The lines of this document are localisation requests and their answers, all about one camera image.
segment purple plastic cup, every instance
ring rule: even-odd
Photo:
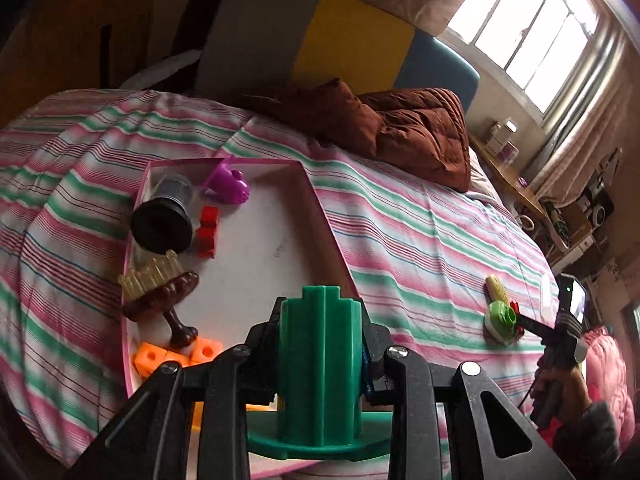
[[[227,204],[243,204],[249,199],[249,185],[244,181],[242,173],[229,168],[230,161],[221,160],[204,183],[220,202]]]

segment striped bedsheet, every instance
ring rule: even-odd
[[[0,374],[51,454],[71,464],[125,400],[116,277],[146,164],[216,154],[300,160],[372,320],[432,362],[479,362],[522,398],[542,347],[532,336],[506,348],[489,338],[482,286],[498,274],[524,313],[543,319],[540,283],[551,273],[500,203],[212,101],[69,91],[0,130]],[[441,436],[447,469],[444,426]],[[294,476],[385,471],[378,459]]]

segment metal bolt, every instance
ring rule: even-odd
[[[251,347],[249,345],[237,345],[234,346],[233,352],[238,357],[249,357],[251,355]]]
[[[404,346],[390,346],[386,351],[396,359],[403,359],[409,355],[409,351]]]
[[[462,371],[471,376],[476,376],[480,373],[480,365],[473,361],[465,361],[462,363]]]
[[[179,368],[180,365],[175,361],[167,361],[160,365],[160,371],[166,375],[175,374]]]

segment desk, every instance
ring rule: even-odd
[[[526,206],[535,217],[539,219],[546,218],[545,209],[536,198],[535,193],[528,187],[522,187],[520,185],[518,181],[520,175],[516,170],[509,164],[505,164],[492,156],[484,147],[484,142],[471,134],[469,134],[469,143],[482,161],[489,166],[497,177],[498,185],[504,192],[513,196],[517,203]]]

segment headboard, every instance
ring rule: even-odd
[[[479,75],[442,42],[357,0],[222,0],[203,49],[196,95],[216,98],[339,77],[361,94],[447,88],[468,110]]]

